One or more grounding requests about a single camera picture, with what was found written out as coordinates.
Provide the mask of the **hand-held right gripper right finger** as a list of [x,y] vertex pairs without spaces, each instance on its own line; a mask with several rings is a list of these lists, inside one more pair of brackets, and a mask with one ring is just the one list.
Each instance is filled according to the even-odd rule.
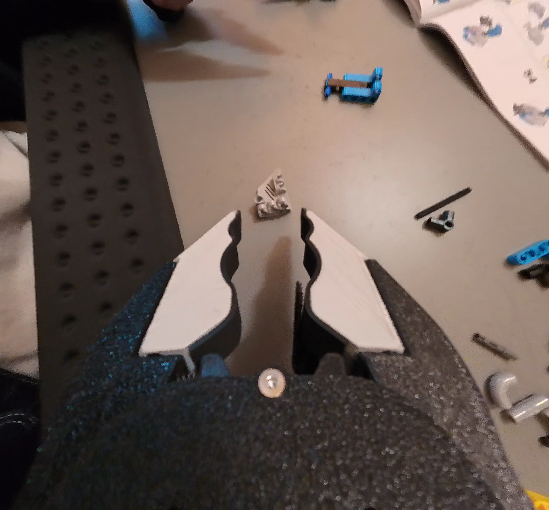
[[365,255],[307,208],[300,236],[308,279],[296,286],[293,371],[313,374],[328,354],[341,355],[349,371],[362,368],[361,355],[404,355]]

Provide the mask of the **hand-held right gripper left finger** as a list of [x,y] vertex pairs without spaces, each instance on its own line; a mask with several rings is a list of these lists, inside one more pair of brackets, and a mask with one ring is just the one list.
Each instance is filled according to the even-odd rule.
[[178,356],[189,375],[229,375],[242,322],[232,278],[239,267],[241,212],[234,210],[178,255],[138,355]]

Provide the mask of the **grey wedge brick panel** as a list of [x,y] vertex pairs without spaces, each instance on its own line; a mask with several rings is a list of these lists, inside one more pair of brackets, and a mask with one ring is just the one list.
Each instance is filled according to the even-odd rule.
[[254,203],[259,219],[279,218],[292,211],[280,168],[275,169],[257,188]]

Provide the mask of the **person's left forearm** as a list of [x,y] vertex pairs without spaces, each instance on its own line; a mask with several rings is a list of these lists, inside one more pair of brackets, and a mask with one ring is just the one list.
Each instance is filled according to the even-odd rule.
[[1,0],[1,122],[25,120],[22,48],[108,13],[115,0]]

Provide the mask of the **grey desk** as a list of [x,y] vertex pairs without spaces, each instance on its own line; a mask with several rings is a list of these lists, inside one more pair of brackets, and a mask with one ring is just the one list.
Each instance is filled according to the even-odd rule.
[[[479,95],[446,38],[418,31],[400,0],[195,0],[175,26],[126,2],[184,246],[242,213],[234,375],[291,371],[307,208],[413,296],[481,388],[506,371],[518,378],[513,401],[548,396],[548,289],[505,262],[548,238],[548,170]],[[376,67],[376,103],[324,99],[327,74]],[[292,211],[259,219],[257,188],[277,168]],[[424,227],[446,210],[453,230]],[[491,354],[475,332],[518,359]]]

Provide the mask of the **black brick pin connector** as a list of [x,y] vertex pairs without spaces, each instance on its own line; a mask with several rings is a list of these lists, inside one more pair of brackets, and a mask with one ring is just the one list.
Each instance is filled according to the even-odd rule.
[[437,217],[429,217],[424,227],[432,232],[447,233],[455,227],[455,212],[451,210],[443,211]]

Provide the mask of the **black perforated panel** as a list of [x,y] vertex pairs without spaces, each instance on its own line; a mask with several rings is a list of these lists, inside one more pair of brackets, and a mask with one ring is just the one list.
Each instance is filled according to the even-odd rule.
[[24,45],[42,416],[87,347],[183,250],[132,44],[108,31]]

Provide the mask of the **black brick axle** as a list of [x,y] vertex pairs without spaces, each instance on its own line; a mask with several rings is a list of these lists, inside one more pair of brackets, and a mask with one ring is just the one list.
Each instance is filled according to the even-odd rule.
[[422,218],[425,218],[427,216],[429,216],[431,213],[433,212],[436,212],[440,209],[442,209],[443,207],[447,206],[447,205],[450,205],[454,202],[456,202],[457,200],[467,196],[468,194],[470,194],[470,192],[472,191],[472,189],[470,187],[466,187],[466,188],[463,188],[462,190],[460,191],[457,191],[453,194],[451,194],[449,197],[446,197],[424,209],[422,209],[421,211],[417,212],[415,215],[414,215],[414,219],[415,220],[420,220]]

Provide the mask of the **pile of small brick pieces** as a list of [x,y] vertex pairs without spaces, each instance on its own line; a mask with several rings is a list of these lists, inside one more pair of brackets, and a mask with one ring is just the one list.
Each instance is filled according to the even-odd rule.
[[[544,287],[548,287],[548,263],[536,263],[520,270],[518,275],[523,280],[537,280]],[[518,356],[505,346],[479,332],[473,333],[471,340],[507,363],[518,359]],[[531,394],[515,402],[512,401],[511,391],[517,385],[518,379],[512,373],[501,371],[492,374],[487,381],[492,404],[515,424],[534,417],[548,418],[548,397],[546,396]]]

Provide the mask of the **white shirt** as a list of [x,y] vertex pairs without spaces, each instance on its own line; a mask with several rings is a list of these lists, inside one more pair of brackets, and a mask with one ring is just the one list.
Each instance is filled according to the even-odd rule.
[[1,368],[39,377],[26,133],[1,129]]

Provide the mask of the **light blue brick connector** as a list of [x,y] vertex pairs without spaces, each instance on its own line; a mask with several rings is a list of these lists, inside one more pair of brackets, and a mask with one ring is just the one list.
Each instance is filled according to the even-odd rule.
[[529,265],[548,256],[548,239],[543,239],[511,253],[505,262],[512,267]]

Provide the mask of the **dark denim garment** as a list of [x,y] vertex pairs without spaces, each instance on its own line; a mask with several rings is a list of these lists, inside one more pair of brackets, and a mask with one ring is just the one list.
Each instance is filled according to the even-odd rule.
[[13,505],[39,440],[39,380],[1,369],[1,509]]

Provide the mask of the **open instruction booklet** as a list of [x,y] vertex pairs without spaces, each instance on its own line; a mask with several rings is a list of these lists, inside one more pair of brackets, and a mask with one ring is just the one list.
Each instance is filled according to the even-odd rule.
[[548,165],[548,0],[403,0],[453,44],[501,118]]

